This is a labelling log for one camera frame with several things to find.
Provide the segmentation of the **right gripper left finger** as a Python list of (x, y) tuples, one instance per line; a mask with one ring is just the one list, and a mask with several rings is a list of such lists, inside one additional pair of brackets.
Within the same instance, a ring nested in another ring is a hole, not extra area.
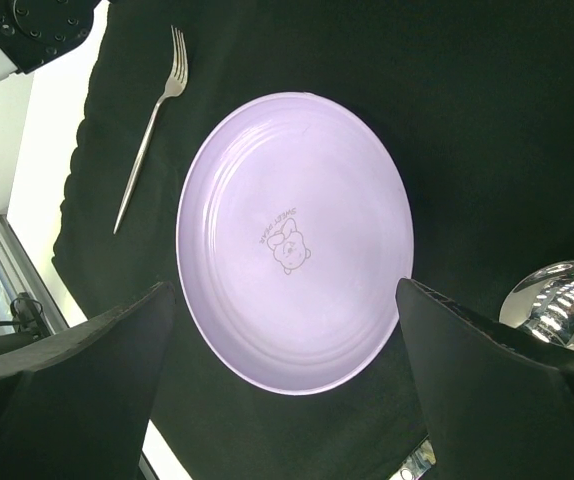
[(158, 283), (0, 355), (0, 479), (136, 478), (175, 307)]

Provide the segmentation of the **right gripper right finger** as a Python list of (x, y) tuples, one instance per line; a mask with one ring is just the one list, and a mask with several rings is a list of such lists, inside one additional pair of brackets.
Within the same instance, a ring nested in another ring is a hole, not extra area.
[(411, 279), (396, 290), (442, 479), (574, 479), (574, 351)]

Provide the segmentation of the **metal spoon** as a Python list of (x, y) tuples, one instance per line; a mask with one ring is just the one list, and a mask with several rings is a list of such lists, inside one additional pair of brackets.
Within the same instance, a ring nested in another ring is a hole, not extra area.
[(499, 322), (574, 351), (574, 260), (545, 266), (505, 298)]

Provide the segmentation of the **purple plate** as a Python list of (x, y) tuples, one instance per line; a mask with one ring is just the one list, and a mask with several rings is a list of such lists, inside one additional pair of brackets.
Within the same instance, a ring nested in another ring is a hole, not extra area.
[(411, 275), (400, 173), (347, 108), (281, 92), (225, 117), (180, 196), (176, 257), (188, 310), (232, 372), (282, 395), (322, 393), (380, 353)]

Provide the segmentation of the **metal fork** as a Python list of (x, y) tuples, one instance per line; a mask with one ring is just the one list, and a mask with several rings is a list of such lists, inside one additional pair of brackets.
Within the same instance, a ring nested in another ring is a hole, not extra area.
[(186, 42), (183, 32), (176, 26), (171, 26), (172, 37), (172, 65), (170, 73), (166, 79), (163, 93), (156, 100), (141, 139), (135, 160), (133, 162), (123, 196), (118, 208), (112, 233), (116, 235), (122, 225), (128, 210), (132, 195), (135, 191), (137, 181), (143, 166), (144, 158), (147, 154), (158, 114), (162, 105), (171, 98), (179, 97), (186, 89), (189, 77), (189, 66)]

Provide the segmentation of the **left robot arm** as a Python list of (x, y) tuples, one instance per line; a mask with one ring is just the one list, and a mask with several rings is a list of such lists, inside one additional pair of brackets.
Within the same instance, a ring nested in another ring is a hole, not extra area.
[(99, 0), (0, 0), (0, 81), (29, 74), (78, 48)]

